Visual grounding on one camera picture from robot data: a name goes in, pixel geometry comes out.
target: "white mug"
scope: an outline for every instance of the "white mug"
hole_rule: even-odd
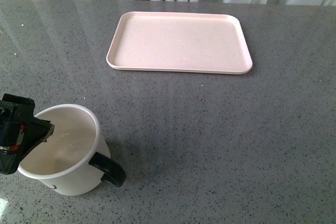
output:
[[[102,180],[117,187],[123,184],[125,172],[110,159],[98,119],[90,110],[63,104],[35,117],[51,121],[55,130],[21,161],[20,173],[68,196],[84,194]]]

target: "black mug handle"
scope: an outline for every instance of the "black mug handle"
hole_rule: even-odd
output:
[[[101,180],[106,180],[116,187],[121,187],[126,179],[126,173],[114,160],[96,152],[89,161],[89,165],[104,172]]]

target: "red label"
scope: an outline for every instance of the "red label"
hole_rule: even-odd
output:
[[[10,151],[10,152],[16,151],[17,149],[19,149],[19,145],[14,145],[14,146],[8,147],[8,151]]]

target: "plastic tray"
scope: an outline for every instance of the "plastic tray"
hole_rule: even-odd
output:
[[[237,18],[220,14],[124,14],[107,54],[119,70],[242,74],[252,67]]]

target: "quartz countertop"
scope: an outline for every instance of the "quartz countertop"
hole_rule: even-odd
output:
[[[239,19],[253,67],[224,74],[120,71],[106,55],[130,11]],[[0,0],[0,90],[35,113],[98,117],[121,188],[63,196],[0,175],[2,223],[333,223],[336,7]]]

